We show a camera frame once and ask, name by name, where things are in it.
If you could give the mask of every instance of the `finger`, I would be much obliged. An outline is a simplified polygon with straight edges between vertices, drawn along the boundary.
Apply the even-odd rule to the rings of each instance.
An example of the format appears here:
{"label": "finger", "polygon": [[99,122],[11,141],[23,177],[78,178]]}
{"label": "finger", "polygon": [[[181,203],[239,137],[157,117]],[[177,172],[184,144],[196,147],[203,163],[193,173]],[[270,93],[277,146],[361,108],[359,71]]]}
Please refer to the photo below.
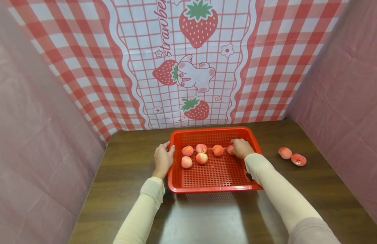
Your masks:
{"label": "finger", "polygon": [[163,147],[166,150],[168,148],[168,146],[169,146],[169,142],[170,141],[167,141],[166,143],[161,144],[160,146]]}
{"label": "finger", "polygon": [[173,156],[173,153],[175,152],[175,149],[176,149],[175,145],[171,146],[171,149],[169,150],[168,154],[171,155],[171,156]]}

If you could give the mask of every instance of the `artificial peach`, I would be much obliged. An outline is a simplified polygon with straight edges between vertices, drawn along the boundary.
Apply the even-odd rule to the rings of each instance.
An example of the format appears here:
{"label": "artificial peach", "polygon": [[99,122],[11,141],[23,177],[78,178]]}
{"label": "artificial peach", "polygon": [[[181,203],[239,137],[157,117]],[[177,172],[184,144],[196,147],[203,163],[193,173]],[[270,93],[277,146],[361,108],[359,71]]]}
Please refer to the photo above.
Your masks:
{"label": "artificial peach", "polygon": [[226,151],[230,154],[230,155],[234,155],[233,153],[233,149],[234,149],[234,146],[233,145],[230,145],[226,148]]}
{"label": "artificial peach", "polygon": [[194,149],[192,146],[186,146],[182,150],[184,156],[189,156],[191,157],[194,154]]}
{"label": "artificial peach", "polygon": [[206,164],[207,154],[200,152],[199,154],[196,155],[196,161],[199,162],[200,164]]}
{"label": "artificial peach", "polygon": [[281,148],[279,148],[278,154],[283,159],[291,159],[291,156],[293,156],[293,153],[287,147],[281,147]]}
{"label": "artificial peach", "polygon": [[189,169],[189,168],[191,168],[191,166],[192,166],[192,159],[191,159],[191,157],[184,156],[182,158],[182,167],[184,169]]}
{"label": "artificial peach", "polygon": [[222,154],[224,154],[224,148],[221,145],[215,145],[213,147],[213,153],[217,157],[222,156]]}
{"label": "artificial peach", "polygon": [[291,156],[291,162],[299,167],[304,166],[306,161],[306,157],[302,156],[301,154],[293,154],[293,156]]}
{"label": "artificial peach", "polygon": [[206,153],[207,152],[207,146],[205,144],[198,144],[195,148],[197,153]]}

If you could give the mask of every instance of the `pink backdrop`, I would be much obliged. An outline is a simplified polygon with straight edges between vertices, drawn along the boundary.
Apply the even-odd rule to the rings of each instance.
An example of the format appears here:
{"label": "pink backdrop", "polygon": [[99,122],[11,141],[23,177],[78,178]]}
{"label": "pink backdrop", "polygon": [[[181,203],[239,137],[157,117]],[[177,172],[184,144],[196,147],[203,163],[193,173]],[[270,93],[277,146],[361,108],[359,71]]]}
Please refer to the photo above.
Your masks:
{"label": "pink backdrop", "polygon": [[287,116],[377,223],[377,0],[352,1]]}
{"label": "pink backdrop", "polygon": [[103,151],[0,4],[0,244],[67,243]]}
{"label": "pink backdrop", "polygon": [[282,119],[348,2],[6,1],[103,141]]}

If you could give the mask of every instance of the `cartoon bunny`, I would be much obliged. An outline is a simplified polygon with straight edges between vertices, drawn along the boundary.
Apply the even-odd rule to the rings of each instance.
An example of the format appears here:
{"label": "cartoon bunny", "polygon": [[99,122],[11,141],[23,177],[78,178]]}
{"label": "cartoon bunny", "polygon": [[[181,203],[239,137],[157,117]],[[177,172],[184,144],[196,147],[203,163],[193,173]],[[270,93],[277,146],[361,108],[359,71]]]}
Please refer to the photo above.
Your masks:
{"label": "cartoon bunny", "polygon": [[177,83],[186,88],[195,87],[200,93],[209,90],[209,82],[215,76],[215,69],[207,62],[201,62],[196,68],[192,64],[192,55],[184,56],[177,65]]}

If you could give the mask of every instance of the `hand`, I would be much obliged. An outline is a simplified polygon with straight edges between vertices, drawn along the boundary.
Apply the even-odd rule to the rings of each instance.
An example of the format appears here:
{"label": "hand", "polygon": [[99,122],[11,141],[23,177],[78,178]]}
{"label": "hand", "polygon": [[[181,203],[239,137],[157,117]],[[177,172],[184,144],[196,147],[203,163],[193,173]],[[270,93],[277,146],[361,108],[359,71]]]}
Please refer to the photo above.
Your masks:
{"label": "hand", "polygon": [[169,142],[170,141],[167,141],[164,144],[160,144],[160,146],[158,146],[156,148],[156,151],[154,152],[154,163],[156,165],[156,169],[152,175],[154,177],[164,179],[166,174],[168,173],[168,170],[172,166],[175,146],[172,146],[170,151],[167,151]]}
{"label": "hand", "polygon": [[234,146],[232,152],[240,159],[245,159],[246,156],[255,153],[251,145],[244,139],[233,139],[230,144]]}

